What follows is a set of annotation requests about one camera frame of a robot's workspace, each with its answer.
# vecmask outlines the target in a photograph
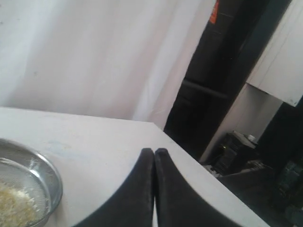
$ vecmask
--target mesh strainer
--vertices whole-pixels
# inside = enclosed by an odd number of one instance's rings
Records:
[[[43,226],[62,197],[60,175],[45,157],[3,139],[0,139],[0,184],[27,195],[33,202],[35,220],[26,227]]]

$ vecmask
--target metal bowl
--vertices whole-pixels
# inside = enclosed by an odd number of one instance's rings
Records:
[[[42,227],[58,207],[62,180],[54,165],[37,151],[0,139],[0,183],[26,191],[35,203],[35,220],[24,227]]]

